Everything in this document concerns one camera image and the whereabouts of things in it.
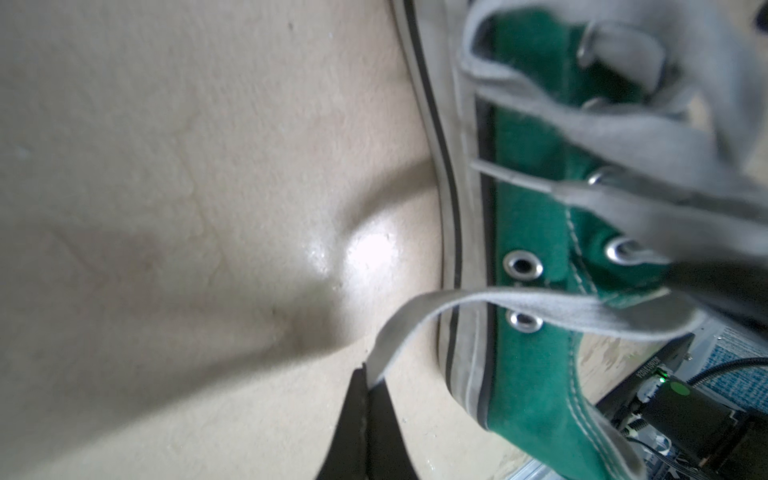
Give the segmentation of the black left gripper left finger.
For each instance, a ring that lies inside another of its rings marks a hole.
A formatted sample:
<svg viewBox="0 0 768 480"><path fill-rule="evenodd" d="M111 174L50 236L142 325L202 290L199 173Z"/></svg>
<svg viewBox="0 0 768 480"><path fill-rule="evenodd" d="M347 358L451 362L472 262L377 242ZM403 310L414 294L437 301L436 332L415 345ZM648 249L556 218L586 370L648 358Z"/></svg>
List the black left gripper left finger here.
<svg viewBox="0 0 768 480"><path fill-rule="evenodd" d="M366 370L362 366L350 378L336 429L317 480L367 478L367 403Z"/></svg>

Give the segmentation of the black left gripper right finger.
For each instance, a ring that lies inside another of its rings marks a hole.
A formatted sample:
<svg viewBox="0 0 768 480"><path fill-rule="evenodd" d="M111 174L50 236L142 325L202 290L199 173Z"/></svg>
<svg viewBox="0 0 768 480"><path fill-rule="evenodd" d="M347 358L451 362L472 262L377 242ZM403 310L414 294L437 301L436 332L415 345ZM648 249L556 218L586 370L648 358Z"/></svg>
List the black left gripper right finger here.
<svg viewBox="0 0 768 480"><path fill-rule="evenodd" d="M366 475L373 480L418 480L385 381L367 394Z"/></svg>

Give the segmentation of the green canvas sneaker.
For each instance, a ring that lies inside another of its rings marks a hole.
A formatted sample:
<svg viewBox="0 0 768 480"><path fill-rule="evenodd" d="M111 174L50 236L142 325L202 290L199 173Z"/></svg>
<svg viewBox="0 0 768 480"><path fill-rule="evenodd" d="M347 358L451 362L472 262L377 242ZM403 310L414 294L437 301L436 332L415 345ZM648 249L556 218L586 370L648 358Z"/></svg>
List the green canvas sneaker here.
<svg viewBox="0 0 768 480"><path fill-rule="evenodd" d="M648 92L598 61L579 60L585 27L568 25L542 10L500 14L474 39L477 56L519 69L555 101L570 107L644 105ZM478 156L547 180L585 180L604 168L597 156L563 138L541 120L470 103L465 121L477 125ZM642 248L618 229L547 195L480 177L474 216L486 246L483 286L590 292L612 306L636 306L657 288L679 295L695 320L717 307L744 317L767 312L767 261L644 263ZM483 428L569 479L643 479L646 468L632 445L583 396L578 363L581 338L527 315L491 304L479 313L487 350L485 373L469 390L451 389L457 403ZM438 358L450 336L439 319Z"/></svg>

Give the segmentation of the white shoelace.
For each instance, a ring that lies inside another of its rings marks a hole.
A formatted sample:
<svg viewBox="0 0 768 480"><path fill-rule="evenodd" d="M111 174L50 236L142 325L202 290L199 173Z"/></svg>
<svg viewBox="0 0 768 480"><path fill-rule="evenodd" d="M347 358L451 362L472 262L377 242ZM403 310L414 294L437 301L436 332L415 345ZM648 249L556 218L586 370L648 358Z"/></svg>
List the white shoelace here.
<svg viewBox="0 0 768 480"><path fill-rule="evenodd" d="M474 53L479 28L500 14L542 10L586 31L578 59L598 61L644 88L647 104L570 107L519 69ZM450 329L441 367L451 389L485 373L491 304L574 334L634 341L678 337L695 320L677 294L657 288L636 306L612 306L590 292L483 286L486 243L474 213L480 177L547 195L583 210L641 245L644 263L767 261L767 191L743 172L764 119L761 65L710 1L448 1L395 14L436 155L448 287L418 296L386 323L366 362L370 387L420 326ZM479 158L477 125L465 121L481 99L541 120L604 168L585 180L547 180Z"/></svg>

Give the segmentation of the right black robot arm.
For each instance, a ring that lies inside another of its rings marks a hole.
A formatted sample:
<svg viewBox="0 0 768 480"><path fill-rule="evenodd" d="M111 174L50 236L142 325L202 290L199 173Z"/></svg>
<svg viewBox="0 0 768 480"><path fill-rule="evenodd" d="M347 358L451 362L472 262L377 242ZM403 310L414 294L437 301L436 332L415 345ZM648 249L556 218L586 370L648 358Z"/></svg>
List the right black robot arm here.
<svg viewBox="0 0 768 480"><path fill-rule="evenodd" d="M623 437L640 448L651 479L764 479L767 389L741 400L708 389L739 374L766 371L764 356L708 363L716 338L688 333L666 343L597 404Z"/></svg>

